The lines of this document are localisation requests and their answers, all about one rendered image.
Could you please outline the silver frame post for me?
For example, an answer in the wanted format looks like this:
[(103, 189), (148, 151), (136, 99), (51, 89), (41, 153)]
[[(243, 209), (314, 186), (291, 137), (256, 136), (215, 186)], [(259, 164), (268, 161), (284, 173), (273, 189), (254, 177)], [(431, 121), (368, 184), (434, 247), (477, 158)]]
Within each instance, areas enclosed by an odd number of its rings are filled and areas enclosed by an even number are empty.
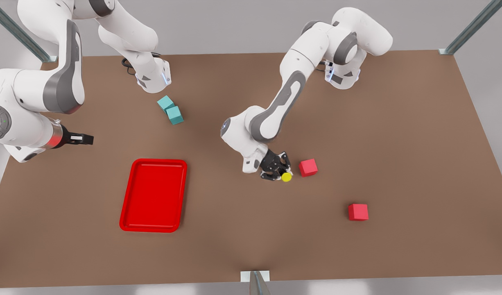
[(57, 56), (50, 56), (30, 37), (1, 7), (0, 25), (21, 42), (41, 62), (56, 62)]
[(271, 295), (271, 292), (266, 284), (266, 282), (269, 281), (269, 270), (240, 272), (240, 282), (249, 283), (249, 295)]
[(502, 0), (491, 0), (446, 48), (438, 49), (438, 53), (454, 55), (500, 8)]

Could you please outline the red plastic tray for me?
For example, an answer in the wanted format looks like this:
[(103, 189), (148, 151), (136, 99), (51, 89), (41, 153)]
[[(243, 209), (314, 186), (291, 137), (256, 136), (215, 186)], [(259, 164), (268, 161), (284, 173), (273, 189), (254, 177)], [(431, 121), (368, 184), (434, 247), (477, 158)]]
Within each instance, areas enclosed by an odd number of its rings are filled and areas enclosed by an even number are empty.
[(182, 159), (147, 159), (133, 162), (122, 204), (123, 231), (173, 233), (181, 222), (187, 179)]

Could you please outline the red cube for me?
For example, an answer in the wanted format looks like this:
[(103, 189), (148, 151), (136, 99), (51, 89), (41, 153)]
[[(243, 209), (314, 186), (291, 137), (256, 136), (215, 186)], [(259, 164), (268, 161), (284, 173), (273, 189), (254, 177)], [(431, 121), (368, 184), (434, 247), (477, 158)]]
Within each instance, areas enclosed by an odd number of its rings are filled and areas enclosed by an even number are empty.
[(348, 218), (351, 221), (369, 220), (369, 211), (367, 204), (348, 205)]
[(298, 168), (301, 172), (302, 177), (311, 176), (318, 172), (318, 167), (315, 159), (306, 159), (304, 161), (301, 161), (298, 165)]

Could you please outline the teal cube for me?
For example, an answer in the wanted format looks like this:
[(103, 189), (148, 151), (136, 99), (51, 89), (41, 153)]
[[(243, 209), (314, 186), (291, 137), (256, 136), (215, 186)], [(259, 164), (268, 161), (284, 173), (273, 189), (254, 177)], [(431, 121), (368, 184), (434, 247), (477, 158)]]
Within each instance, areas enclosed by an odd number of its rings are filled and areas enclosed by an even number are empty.
[(178, 106), (174, 106), (172, 108), (167, 108), (165, 110), (165, 113), (167, 114), (167, 117), (169, 118), (169, 121), (173, 125), (177, 125), (179, 123), (183, 123), (184, 118), (182, 116), (182, 113), (180, 111), (180, 108)]
[(161, 108), (161, 110), (163, 110), (163, 112), (165, 113), (167, 113), (168, 109), (175, 107), (174, 102), (167, 95), (159, 99), (157, 101), (157, 104)]

